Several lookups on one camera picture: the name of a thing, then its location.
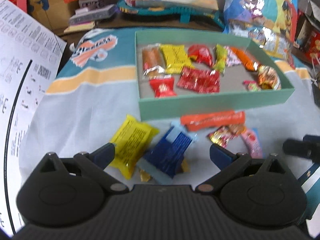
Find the pink strawberry snack packet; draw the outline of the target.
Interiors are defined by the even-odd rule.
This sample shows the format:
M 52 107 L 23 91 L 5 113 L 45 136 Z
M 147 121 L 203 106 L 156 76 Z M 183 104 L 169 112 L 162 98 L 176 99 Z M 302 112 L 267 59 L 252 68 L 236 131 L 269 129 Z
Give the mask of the pink strawberry snack packet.
M 241 134 L 241 138 L 248 149 L 249 155 L 253 159 L 262 159 L 264 157 L 259 135 L 255 128 L 246 128 L 246 130 Z

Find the small yellow snack packet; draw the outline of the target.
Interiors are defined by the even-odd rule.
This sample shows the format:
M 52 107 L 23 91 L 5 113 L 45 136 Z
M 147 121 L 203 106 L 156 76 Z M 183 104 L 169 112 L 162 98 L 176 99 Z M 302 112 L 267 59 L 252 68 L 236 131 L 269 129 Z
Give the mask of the small yellow snack packet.
M 117 168 L 125 179 L 131 179 L 136 163 L 144 155 L 158 133 L 159 129 L 127 115 L 111 139 L 111 143 L 115 147 L 111 166 Z

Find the long orange red packet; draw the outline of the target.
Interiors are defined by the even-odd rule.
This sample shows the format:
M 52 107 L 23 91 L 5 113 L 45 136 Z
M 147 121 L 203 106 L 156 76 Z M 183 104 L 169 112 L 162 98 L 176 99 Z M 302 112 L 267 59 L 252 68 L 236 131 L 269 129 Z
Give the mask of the long orange red packet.
M 211 127 L 244 124 L 245 120 L 246 114 L 244 111 L 235 112 L 233 110 L 207 114 L 183 115 L 180 117 L 180 123 L 191 132 L 197 132 Z

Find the blue snack packet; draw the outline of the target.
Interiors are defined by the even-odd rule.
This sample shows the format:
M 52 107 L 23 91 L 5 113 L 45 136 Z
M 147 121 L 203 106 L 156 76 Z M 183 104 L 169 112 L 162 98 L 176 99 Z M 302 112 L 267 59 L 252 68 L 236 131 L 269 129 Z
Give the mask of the blue snack packet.
M 170 185 L 181 168 L 185 152 L 196 140 L 196 133 L 173 121 L 159 142 L 139 159 L 137 166 L 158 184 Z

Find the round striped snack bag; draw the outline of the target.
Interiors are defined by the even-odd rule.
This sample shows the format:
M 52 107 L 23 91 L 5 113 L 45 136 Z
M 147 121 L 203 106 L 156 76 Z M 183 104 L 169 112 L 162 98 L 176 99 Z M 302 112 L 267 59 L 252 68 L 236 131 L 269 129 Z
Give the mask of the round striped snack bag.
M 280 90 L 281 81 L 274 68 L 266 65 L 258 67 L 258 85 L 263 89 Z

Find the pink green candy packet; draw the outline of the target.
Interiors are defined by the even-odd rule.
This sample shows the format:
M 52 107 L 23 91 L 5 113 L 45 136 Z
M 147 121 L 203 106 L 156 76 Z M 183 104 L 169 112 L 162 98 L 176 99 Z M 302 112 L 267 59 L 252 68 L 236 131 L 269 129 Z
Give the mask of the pink green candy packet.
M 243 85 L 249 92 L 261 91 L 261 87 L 258 85 L 256 81 L 245 80 L 243 81 Z

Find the shiny red foil packet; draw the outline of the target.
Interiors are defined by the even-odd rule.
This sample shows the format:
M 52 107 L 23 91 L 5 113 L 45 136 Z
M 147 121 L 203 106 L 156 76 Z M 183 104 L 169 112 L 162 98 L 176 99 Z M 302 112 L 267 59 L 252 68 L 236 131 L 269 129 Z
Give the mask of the shiny red foil packet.
M 220 73 L 216 70 L 184 67 L 176 86 L 199 94 L 219 93 Z

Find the small red snack packet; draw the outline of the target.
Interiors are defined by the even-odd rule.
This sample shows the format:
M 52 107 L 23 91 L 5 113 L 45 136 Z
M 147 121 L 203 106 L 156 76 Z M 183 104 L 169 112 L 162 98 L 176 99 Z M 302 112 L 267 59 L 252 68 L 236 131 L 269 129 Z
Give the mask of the small red snack packet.
M 174 91 L 175 79 L 172 76 L 157 77 L 149 80 L 156 98 L 166 98 L 176 96 Z

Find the orange silver snack packet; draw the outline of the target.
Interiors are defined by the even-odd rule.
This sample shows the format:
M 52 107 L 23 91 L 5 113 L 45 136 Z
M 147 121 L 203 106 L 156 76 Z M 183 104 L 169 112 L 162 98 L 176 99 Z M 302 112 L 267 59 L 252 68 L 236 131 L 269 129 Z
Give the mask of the orange silver snack packet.
M 241 61 L 247 71 L 256 72 L 260 66 L 260 62 L 248 51 L 231 47 L 231 51 Z

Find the pink white patterned packet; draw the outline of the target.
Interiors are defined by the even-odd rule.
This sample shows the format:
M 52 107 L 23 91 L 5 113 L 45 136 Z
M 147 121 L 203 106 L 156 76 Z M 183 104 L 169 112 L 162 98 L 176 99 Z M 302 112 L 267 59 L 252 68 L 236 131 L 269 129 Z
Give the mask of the pink white patterned packet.
M 226 67 L 240 65 L 241 61 L 236 56 L 236 54 L 231 50 L 231 48 L 229 46 L 224 46 L 224 48 L 227 51 Z

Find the green yellow snack stick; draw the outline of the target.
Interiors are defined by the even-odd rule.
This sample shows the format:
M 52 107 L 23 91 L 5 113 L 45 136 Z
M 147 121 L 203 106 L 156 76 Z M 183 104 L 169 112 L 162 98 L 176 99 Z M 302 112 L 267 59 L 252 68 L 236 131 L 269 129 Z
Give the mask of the green yellow snack stick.
M 214 70 L 218 71 L 220 74 L 224 74 L 226 68 L 226 61 L 228 57 L 228 51 L 222 45 L 216 45 L 216 61 L 213 65 Z

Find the brown cake clear wrapper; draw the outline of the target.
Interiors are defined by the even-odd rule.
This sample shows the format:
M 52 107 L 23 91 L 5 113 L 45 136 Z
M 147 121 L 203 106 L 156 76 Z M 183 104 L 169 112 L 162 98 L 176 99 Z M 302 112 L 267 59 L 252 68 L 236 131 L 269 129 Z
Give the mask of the brown cake clear wrapper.
M 160 44 L 150 44 L 142 49 L 143 75 L 151 79 L 165 74 L 165 63 Z

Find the yellow Winsun snack packet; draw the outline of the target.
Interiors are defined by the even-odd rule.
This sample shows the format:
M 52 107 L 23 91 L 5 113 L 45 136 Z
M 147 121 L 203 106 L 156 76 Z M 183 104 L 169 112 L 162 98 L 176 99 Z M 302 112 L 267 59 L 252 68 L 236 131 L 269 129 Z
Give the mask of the yellow Winsun snack packet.
M 195 68 L 184 45 L 161 44 L 160 50 L 164 57 L 166 74 L 181 74 L 184 67 Z

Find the red cookie box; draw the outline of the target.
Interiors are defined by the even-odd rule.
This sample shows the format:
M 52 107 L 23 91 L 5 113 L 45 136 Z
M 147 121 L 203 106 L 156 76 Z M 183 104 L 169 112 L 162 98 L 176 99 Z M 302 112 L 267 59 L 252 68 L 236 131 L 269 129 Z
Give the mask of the red cookie box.
M 320 48 L 319 29 L 313 28 L 302 48 L 306 60 L 319 66 L 319 48 Z

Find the brown cardboard box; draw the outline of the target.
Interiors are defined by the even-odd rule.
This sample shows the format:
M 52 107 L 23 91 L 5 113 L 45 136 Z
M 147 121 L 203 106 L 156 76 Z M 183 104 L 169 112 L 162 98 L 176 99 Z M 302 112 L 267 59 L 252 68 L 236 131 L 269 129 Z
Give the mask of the brown cardboard box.
M 64 0 L 1 0 L 1 23 L 9 22 L 19 28 L 39 22 L 61 35 L 77 8 L 77 2 L 67 4 Z

